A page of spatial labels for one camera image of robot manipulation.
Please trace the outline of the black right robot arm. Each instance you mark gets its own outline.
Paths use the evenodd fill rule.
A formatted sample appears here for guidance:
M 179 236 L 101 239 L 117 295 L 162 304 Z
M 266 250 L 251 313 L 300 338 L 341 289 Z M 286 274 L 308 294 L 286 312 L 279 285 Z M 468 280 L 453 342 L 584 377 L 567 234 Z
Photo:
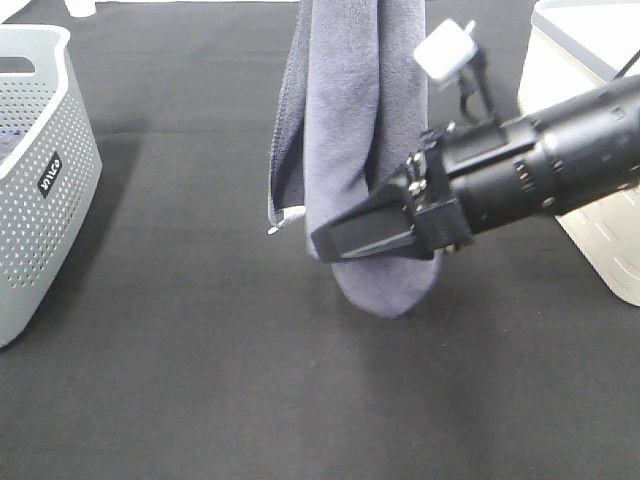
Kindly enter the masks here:
M 312 241 L 327 263 L 428 260 L 638 182 L 639 79 L 628 76 L 505 123 L 425 132 L 416 152 Z

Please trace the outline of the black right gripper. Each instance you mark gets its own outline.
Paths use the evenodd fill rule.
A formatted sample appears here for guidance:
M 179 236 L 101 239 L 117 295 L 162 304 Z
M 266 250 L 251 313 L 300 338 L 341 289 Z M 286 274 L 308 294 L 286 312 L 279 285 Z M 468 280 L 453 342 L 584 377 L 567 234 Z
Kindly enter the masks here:
M 366 257 L 432 259 L 472 237 L 533 213 L 538 185 L 524 120 L 431 130 L 407 161 L 407 190 L 384 185 L 312 232 L 325 263 Z

